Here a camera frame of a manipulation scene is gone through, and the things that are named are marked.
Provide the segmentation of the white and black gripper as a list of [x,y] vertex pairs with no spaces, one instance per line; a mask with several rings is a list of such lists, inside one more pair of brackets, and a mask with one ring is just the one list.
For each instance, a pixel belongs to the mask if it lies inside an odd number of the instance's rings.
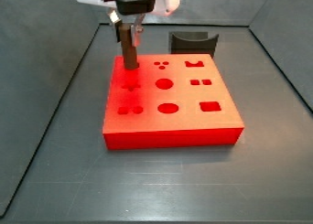
[[179,0],[77,0],[82,4],[97,5],[107,8],[109,24],[113,28],[116,41],[120,41],[119,27],[121,20],[117,12],[123,16],[137,15],[131,25],[132,45],[136,47],[140,43],[140,34],[143,33],[141,22],[144,14],[169,16],[179,7]]

